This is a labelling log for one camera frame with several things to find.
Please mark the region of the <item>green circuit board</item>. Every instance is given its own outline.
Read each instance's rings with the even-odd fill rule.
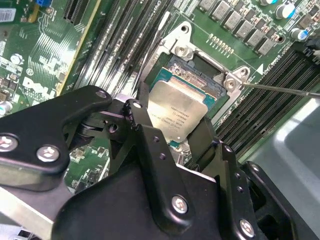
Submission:
[[[312,35],[320,25],[319,11],[312,16],[312,19],[305,20],[313,6],[319,6],[320,3],[316,0],[278,0],[275,4],[266,6],[262,6],[258,0],[205,1],[210,5],[208,9],[204,9],[203,0],[168,1],[168,5],[169,2],[172,3],[169,9],[170,18],[161,37],[165,37],[181,22],[188,21],[192,26],[190,39],[192,44],[229,70],[241,66],[249,67],[248,81],[252,83],[259,82],[293,44],[295,39],[291,37],[292,28],[303,28]],[[87,64],[88,56],[101,29],[105,22],[113,17],[110,12],[115,12],[112,7],[114,3],[118,3],[119,12],[128,10],[131,3],[127,0],[87,1],[87,5],[80,13],[82,16],[79,23],[73,24],[66,20],[66,8],[70,2],[77,1],[53,0],[49,7],[39,7],[33,0],[0,0],[0,92],[6,95],[5,100],[13,106],[13,109],[6,114],[72,91],[83,67]],[[146,1],[135,2],[136,6],[130,19],[131,22],[139,23],[142,4],[146,6]],[[229,13],[218,20],[215,19],[214,12],[221,2],[228,5]],[[239,3],[243,3],[241,8],[238,8]],[[275,10],[284,3],[294,4],[295,13],[290,19],[276,19]],[[152,1],[152,4],[155,4],[156,11],[161,2],[158,4],[157,1]],[[252,11],[252,17],[246,18]],[[232,22],[230,14],[234,12],[240,15],[239,23],[248,21],[262,32],[263,38],[269,38],[273,42],[267,53],[264,52],[265,49],[262,51],[259,45],[249,45],[248,36],[236,36],[237,28],[226,27],[230,28],[229,24]],[[118,15],[113,20],[121,21],[121,19]],[[270,30],[274,30],[274,33],[268,36]],[[114,42],[120,45],[124,43],[120,40]],[[147,77],[147,83],[151,84],[155,80],[162,67],[166,67],[170,57],[166,54],[160,56]],[[115,89],[116,81],[114,78],[112,82]],[[235,109],[249,91],[249,88],[242,91],[230,110]],[[226,100],[226,96],[219,98],[207,115],[212,118]],[[221,117],[221,120],[226,116],[228,112]],[[104,174],[102,173],[104,169],[108,172],[106,167],[108,153],[105,151],[101,155],[99,152],[107,148],[104,141],[96,140],[90,146],[72,152],[70,166],[65,176],[67,186],[73,190],[77,188],[79,182],[89,186],[89,173],[97,171],[94,174],[101,176]]]
[[[246,40],[248,38],[241,38],[235,35],[235,31],[231,31],[224,27],[226,20],[216,21],[212,18],[212,11],[204,12],[203,9],[195,7],[197,0],[177,0],[175,8],[172,10],[172,18],[167,25],[164,36],[170,33],[183,21],[190,22],[192,26],[192,33],[190,42],[198,48],[207,53],[210,57],[218,61],[220,64],[227,67],[229,70],[235,70],[242,66],[250,68],[250,77],[248,82],[258,83],[264,74],[266,74],[274,64],[281,58],[281,56],[289,49],[289,47],[296,41],[291,37],[291,29],[299,27],[302,19],[308,15],[308,12],[316,4],[316,1],[296,0],[291,1],[297,6],[294,16],[291,19],[276,19],[276,8],[288,1],[277,1],[276,4],[261,6],[259,1],[243,1],[241,13],[245,14],[248,10],[254,10],[254,17],[251,18],[252,25],[259,23],[261,19],[264,20],[264,27],[261,29],[263,37],[266,38],[268,31],[276,30],[270,39],[272,39],[274,46],[269,52],[264,55],[258,52],[258,47],[250,46]],[[235,8],[238,3],[237,0],[226,1]],[[312,21],[307,30],[310,35],[320,28],[320,19]],[[162,54],[152,71],[147,77],[147,82],[152,83],[155,76],[159,73],[163,66],[166,66],[170,56]],[[230,107],[229,111],[221,117],[220,121],[215,124],[215,127],[220,125],[225,117],[235,109],[244,97],[250,92],[250,88],[242,91],[241,96]],[[225,96],[215,103],[215,107],[207,113],[209,118],[212,118],[220,109],[220,107],[227,101]]]
[[[13,106],[6,114],[61,94],[76,56],[81,58],[91,47],[85,37],[97,37],[111,1],[88,1],[76,25],[64,19],[68,2],[53,1],[49,7],[39,7],[32,0],[0,0],[0,93],[7,96],[0,102],[7,100]],[[79,180],[90,185],[86,177],[91,170],[98,178],[108,174],[105,140],[96,139],[82,149],[70,154],[65,182],[72,192]]]

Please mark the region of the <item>capacitor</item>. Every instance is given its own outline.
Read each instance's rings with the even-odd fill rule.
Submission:
[[[21,65],[24,63],[24,58],[18,54],[18,53],[14,53],[11,57],[10,60],[12,63],[14,63],[15,65]]]
[[[308,37],[308,31],[294,28],[291,30],[290,36],[295,40],[303,41]]]
[[[295,14],[295,11],[294,4],[281,4],[275,9],[275,17],[277,19],[289,19]]]
[[[278,0],[260,0],[262,6],[267,6],[270,4],[275,4]]]
[[[13,106],[9,101],[0,102],[0,116],[4,116],[6,113],[12,110]]]

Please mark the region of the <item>barcode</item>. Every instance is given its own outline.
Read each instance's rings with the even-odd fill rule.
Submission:
[[[0,8],[0,23],[12,22],[15,19],[15,8]]]

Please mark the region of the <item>silver screw head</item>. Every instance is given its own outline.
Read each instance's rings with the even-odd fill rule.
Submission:
[[[254,228],[251,226],[251,224],[247,220],[241,219],[240,227],[242,232],[249,238],[253,238],[255,236]]]
[[[234,84],[232,81],[228,82],[228,87],[229,87],[230,89],[233,89],[234,86],[235,86],[235,84]]]
[[[253,168],[253,170],[255,170],[256,172],[259,172],[259,167],[255,164],[251,164],[251,167]]]
[[[137,101],[133,102],[133,106],[135,106],[138,109],[142,108],[142,105],[140,103],[138,103]]]
[[[18,141],[13,136],[0,136],[0,152],[10,152],[18,146]]]
[[[188,204],[180,196],[174,196],[172,198],[171,204],[178,213],[185,214],[188,211]]]
[[[187,48],[185,46],[176,46],[174,49],[174,52],[180,58],[184,57],[184,56],[186,56],[186,54],[188,54]]]
[[[97,91],[95,94],[96,94],[98,97],[100,97],[100,98],[103,98],[103,99],[106,99],[106,98],[107,98],[106,93],[103,92],[103,91]]]
[[[36,151],[37,158],[45,163],[56,161],[59,155],[58,149],[53,146],[42,146]]]
[[[228,152],[230,152],[230,153],[233,152],[232,149],[231,149],[231,147],[229,147],[228,145],[224,145],[224,147],[225,147],[225,149],[226,149]]]

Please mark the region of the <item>motherboard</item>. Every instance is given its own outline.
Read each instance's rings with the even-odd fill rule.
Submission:
[[[308,99],[239,81],[317,91],[319,57],[303,65],[293,47],[319,29],[318,0],[0,0],[0,117],[86,85],[134,97],[144,81],[177,162],[203,117],[240,158]],[[108,156],[103,139],[74,150],[70,190],[107,176]]]

